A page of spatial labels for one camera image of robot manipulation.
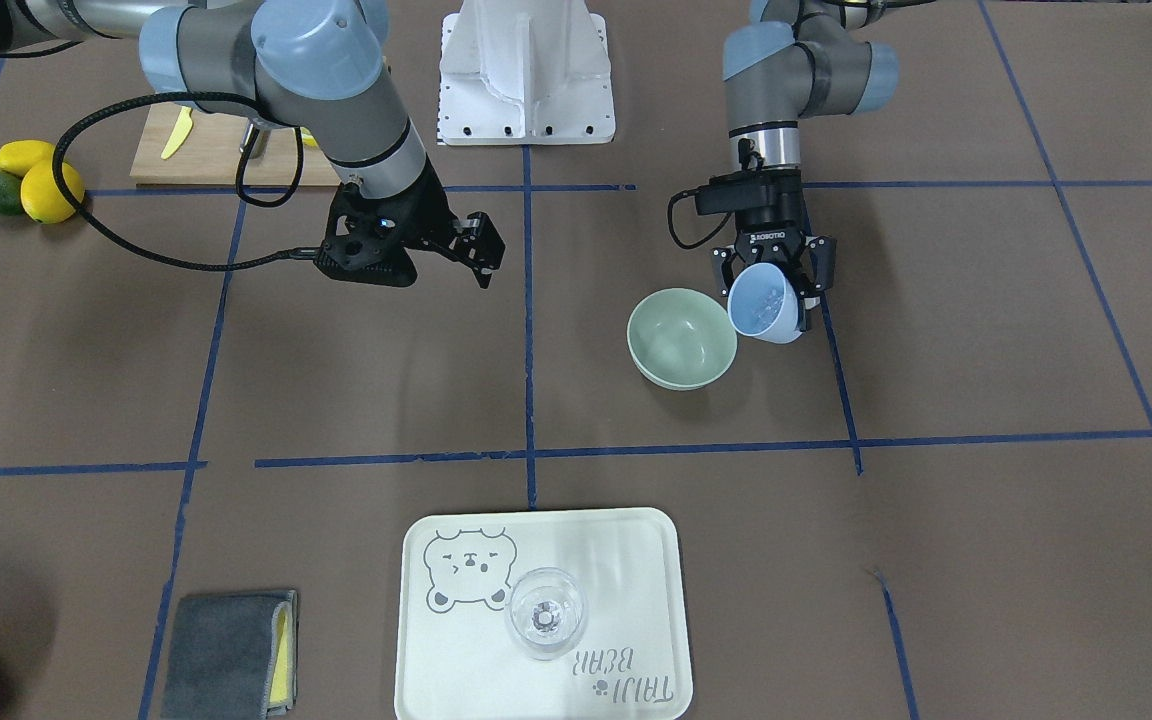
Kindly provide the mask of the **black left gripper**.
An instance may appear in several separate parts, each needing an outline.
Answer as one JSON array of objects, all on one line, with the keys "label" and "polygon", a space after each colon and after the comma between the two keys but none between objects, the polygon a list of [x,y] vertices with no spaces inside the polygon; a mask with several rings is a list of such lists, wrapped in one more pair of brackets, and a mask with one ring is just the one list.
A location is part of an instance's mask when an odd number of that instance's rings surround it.
[{"label": "black left gripper", "polygon": [[805,234],[803,173],[791,169],[738,170],[710,179],[695,196],[696,214],[730,215],[736,241],[710,255],[717,291],[730,296],[737,262],[773,263],[787,273],[803,272],[803,333],[835,283],[838,240]]}]

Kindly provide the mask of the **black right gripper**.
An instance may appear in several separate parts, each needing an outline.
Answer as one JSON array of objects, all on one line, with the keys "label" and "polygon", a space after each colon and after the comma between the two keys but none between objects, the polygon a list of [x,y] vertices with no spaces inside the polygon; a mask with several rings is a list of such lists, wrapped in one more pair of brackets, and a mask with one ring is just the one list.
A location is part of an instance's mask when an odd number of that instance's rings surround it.
[{"label": "black right gripper", "polygon": [[361,183],[339,184],[335,209],[347,229],[335,242],[338,263],[393,263],[397,247],[422,249],[467,266],[486,290],[505,258],[506,243],[488,214],[452,213],[430,160],[407,190],[385,199],[366,199]]}]

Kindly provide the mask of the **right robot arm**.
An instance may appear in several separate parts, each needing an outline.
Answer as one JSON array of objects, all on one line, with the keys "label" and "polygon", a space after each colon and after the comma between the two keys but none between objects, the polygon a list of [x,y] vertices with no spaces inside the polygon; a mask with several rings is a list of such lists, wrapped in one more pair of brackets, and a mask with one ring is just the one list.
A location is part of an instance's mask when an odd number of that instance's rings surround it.
[{"label": "right robot arm", "polygon": [[506,247],[488,214],[458,218],[397,88],[384,45],[384,1],[0,1],[0,56],[41,41],[132,38],[151,94],[78,120],[50,161],[65,205],[103,236],[147,260],[205,272],[205,264],[142,249],[101,223],[74,195],[65,156],[88,128],[156,104],[289,128],[314,137],[338,190],[320,245],[287,249],[217,273],[305,260],[334,281],[404,288],[411,252],[435,252],[488,287]]}]

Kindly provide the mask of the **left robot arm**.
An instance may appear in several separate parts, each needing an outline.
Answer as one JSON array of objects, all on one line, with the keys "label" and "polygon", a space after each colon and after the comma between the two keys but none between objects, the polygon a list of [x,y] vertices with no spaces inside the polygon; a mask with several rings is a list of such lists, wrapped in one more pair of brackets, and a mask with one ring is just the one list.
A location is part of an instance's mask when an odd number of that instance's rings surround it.
[{"label": "left robot arm", "polygon": [[881,109],[899,86],[895,50],[855,29],[893,1],[755,1],[723,41],[732,170],[685,192],[696,214],[732,225],[712,255],[717,288],[741,336],[787,344],[812,328],[835,283],[838,241],[806,225],[799,124]]}]

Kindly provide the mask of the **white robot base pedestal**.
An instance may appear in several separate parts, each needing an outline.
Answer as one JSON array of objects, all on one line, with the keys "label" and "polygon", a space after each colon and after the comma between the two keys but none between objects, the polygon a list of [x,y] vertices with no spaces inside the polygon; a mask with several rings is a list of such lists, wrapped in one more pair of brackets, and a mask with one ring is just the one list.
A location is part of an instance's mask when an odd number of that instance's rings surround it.
[{"label": "white robot base pedestal", "polygon": [[440,145],[614,141],[607,23],[585,1],[465,1],[440,41]]}]

